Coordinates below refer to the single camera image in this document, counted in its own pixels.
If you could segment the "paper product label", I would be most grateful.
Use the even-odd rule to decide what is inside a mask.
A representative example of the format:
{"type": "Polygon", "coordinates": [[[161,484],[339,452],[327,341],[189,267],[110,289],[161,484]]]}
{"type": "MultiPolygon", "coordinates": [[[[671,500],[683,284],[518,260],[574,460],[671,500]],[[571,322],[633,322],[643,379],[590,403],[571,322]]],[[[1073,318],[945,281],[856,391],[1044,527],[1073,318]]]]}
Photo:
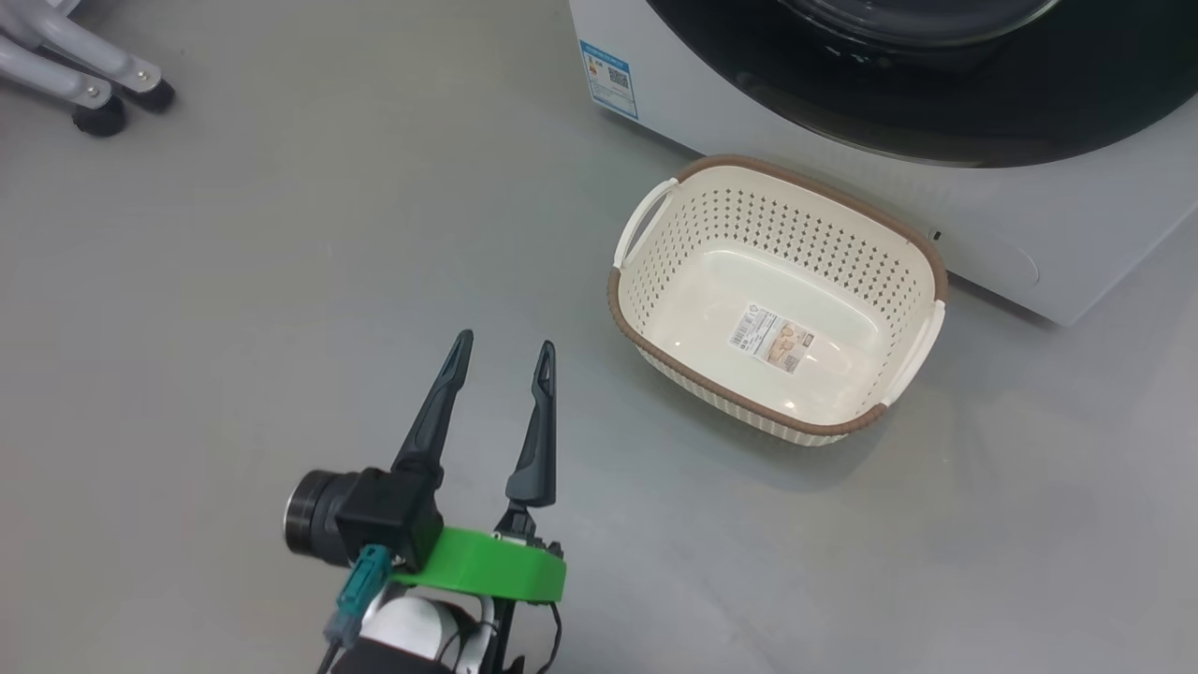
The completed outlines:
{"type": "Polygon", "coordinates": [[[762,304],[749,303],[727,344],[738,353],[795,374],[813,345],[813,332],[762,304]]]}

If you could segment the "grey metal stand leg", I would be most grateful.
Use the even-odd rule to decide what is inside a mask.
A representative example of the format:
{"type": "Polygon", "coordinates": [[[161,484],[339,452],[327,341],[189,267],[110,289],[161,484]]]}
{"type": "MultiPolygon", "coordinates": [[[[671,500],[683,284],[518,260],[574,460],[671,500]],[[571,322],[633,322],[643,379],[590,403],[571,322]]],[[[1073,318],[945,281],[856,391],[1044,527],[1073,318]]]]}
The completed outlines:
{"type": "Polygon", "coordinates": [[[54,63],[0,34],[0,77],[22,81],[30,89],[52,95],[87,110],[98,110],[114,97],[108,81],[84,72],[54,63]]]}
{"type": "Polygon", "coordinates": [[[84,0],[4,0],[4,4],[17,19],[24,22],[29,34],[36,35],[74,63],[87,67],[108,81],[115,81],[121,89],[134,95],[149,95],[163,89],[167,78],[158,66],[73,22],[71,12],[81,1],[84,0]]]}

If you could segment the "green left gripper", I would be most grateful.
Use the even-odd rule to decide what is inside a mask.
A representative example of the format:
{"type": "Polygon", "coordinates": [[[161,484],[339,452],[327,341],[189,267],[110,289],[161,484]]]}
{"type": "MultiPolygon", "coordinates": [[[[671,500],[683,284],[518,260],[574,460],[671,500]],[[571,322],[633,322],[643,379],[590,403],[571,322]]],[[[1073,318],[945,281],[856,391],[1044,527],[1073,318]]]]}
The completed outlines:
{"type": "MultiPolygon", "coordinates": [[[[416,414],[393,473],[416,473],[444,481],[446,433],[454,405],[467,378],[474,332],[455,338],[422,408],[416,414]]],[[[512,504],[491,533],[446,526],[422,570],[394,570],[403,585],[424,585],[444,593],[471,594],[524,603],[556,603],[563,597],[565,560],[557,542],[536,538],[528,508],[547,508],[557,496],[557,370],[556,348],[544,341],[533,368],[533,411],[515,469],[506,481],[512,504]]]]}

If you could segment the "blue energy label sticker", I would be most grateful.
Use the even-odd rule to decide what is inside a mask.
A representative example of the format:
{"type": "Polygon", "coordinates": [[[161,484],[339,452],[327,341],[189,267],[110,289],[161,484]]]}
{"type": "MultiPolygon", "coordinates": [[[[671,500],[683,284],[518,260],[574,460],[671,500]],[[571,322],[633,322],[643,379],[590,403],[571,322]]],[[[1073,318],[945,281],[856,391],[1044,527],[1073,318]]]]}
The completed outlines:
{"type": "Polygon", "coordinates": [[[587,71],[591,98],[605,110],[639,121],[629,65],[587,41],[580,41],[580,51],[587,71]]]}

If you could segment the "washing machine door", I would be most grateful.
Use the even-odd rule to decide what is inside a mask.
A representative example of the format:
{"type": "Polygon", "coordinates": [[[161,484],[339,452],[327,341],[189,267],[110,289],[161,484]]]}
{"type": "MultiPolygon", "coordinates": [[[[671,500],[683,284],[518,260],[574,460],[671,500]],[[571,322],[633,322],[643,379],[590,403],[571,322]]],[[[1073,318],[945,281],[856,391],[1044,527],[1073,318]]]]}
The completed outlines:
{"type": "Polygon", "coordinates": [[[647,0],[780,119],[875,154],[1089,154],[1198,95],[1198,0],[647,0]]]}

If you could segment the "round white filter cover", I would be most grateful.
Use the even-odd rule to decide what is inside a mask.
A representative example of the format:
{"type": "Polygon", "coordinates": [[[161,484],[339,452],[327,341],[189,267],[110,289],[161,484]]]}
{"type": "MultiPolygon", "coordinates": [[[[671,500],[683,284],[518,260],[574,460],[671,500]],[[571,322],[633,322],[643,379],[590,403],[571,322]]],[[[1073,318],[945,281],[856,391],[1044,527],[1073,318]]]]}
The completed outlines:
{"type": "Polygon", "coordinates": [[[955,235],[954,269],[979,286],[1025,290],[1039,283],[1037,265],[1018,245],[990,231],[955,235]]]}

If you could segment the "white front-load washing machine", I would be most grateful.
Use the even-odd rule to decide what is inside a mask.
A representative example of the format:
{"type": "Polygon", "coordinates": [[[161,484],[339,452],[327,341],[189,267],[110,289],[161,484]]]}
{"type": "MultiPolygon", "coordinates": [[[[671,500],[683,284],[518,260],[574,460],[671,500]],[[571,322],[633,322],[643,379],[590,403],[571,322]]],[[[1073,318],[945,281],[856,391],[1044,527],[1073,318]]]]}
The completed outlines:
{"type": "Polygon", "coordinates": [[[956,233],[1002,236],[1035,261],[1039,283],[985,290],[1053,323],[1073,324],[1198,215],[1198,95],[1089,154],[1035,166],[930,165],[780,119],[703,63],[647,0],[568,4],[577,45],[587,41],[629,65],[640,116],[633,123],[695,153],[766,160],[887,210],[920,230],[954,274],[956,233]]]}

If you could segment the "cream perforated laundry basket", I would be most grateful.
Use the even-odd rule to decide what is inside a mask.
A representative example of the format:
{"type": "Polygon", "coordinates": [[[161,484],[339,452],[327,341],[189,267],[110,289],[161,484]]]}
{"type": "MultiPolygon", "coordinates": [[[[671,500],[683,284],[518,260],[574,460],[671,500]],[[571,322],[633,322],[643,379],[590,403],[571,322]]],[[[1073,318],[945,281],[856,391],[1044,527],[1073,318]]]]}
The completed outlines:
{"type": "Polygon", "coordinates": [[[797,447],[891,408],[940,338],[946,268],[924,235],[809,176],[710,156],[664,180],[621,232],[610,312],[655,370],[797,447]],[[727,344],[749,303],[813,332],[795,374],[727,344]]]}

